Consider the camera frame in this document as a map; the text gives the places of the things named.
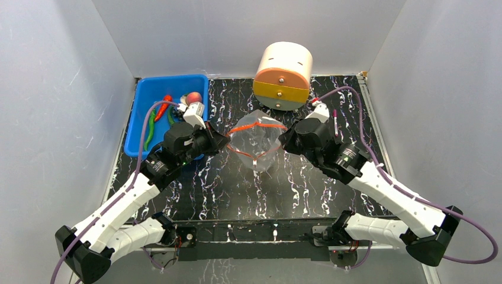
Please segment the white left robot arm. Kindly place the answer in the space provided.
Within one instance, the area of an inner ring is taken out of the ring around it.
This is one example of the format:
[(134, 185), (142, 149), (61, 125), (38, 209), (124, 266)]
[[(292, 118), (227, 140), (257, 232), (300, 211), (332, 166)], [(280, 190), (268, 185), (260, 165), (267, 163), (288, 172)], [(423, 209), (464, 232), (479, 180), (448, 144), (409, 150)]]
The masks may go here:
[(66, 264), (82, 283), (94, 283), (119, 258), (149, 244), (171, 246), (178, 240), (176, 225), (161, 212), (126, 230), (121, 226), (146, 202), (176, 180), (182, 168), (201, 155), (214, 156), (230, 139), (209, 122), (192, 126), (174, 123), (123, 187), (89, 217), (55, 233), (60, 259), (53, 271), (56, 280)]

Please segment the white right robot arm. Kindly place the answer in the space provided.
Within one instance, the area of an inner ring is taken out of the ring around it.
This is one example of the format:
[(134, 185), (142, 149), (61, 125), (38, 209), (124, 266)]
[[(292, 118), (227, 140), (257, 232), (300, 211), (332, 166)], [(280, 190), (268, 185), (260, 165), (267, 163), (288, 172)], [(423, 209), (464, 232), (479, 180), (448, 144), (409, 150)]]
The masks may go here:
[(449, 214), (420, 203), (419, 196), (409, 189), (400, 193), (395, 189), (397, 181), (380, 173), (366, 151), (337, 142), (329, 127), (317, 118), (295, 122), (278, 140), (286, 152), (304, 156), (327, 177), (368, 195), (396, 216), (391, 220), (343, 211), (330, 227), (313, 234), (320, 245), (367, 240), (404, 248), (428, 266), (440, 264), (461, 210), (452, 206)]

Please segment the dark grape bunch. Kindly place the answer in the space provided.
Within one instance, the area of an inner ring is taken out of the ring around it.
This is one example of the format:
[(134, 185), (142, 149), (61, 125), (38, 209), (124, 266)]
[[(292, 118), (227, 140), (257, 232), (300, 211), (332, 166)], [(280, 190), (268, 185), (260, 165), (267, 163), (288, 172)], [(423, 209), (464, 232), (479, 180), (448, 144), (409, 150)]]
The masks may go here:
[(183, 115), (184, 113), (182, 111), (179, 111), (177, 109), (174, 109), (171, 111), (171, 114), (174, 118), (176, 118), (177, 120), (183, 120)]

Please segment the white garlic piece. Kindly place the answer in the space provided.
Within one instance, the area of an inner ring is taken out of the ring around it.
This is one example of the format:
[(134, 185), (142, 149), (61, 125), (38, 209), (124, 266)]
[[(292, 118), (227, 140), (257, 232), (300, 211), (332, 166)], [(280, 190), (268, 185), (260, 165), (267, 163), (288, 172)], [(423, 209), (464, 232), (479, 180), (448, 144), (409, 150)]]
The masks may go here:
[(186, 102), (187, 95), (183, 95), (180, 97), (180, 102), (184, 104), (185, 106), (188, 106), (189, 104)]

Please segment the clear zip top bag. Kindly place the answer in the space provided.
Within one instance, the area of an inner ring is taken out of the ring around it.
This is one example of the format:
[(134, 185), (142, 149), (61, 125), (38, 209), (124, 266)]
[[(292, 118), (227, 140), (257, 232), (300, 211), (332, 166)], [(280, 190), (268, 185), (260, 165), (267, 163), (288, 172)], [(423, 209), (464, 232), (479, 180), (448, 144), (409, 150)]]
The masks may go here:
[(286, 130), (282, 122), (257, 109), (239, 119), (227, 133), (227, 147), (247, 168), (265, 172), (276, 162), (281, 148), (278, 138)]

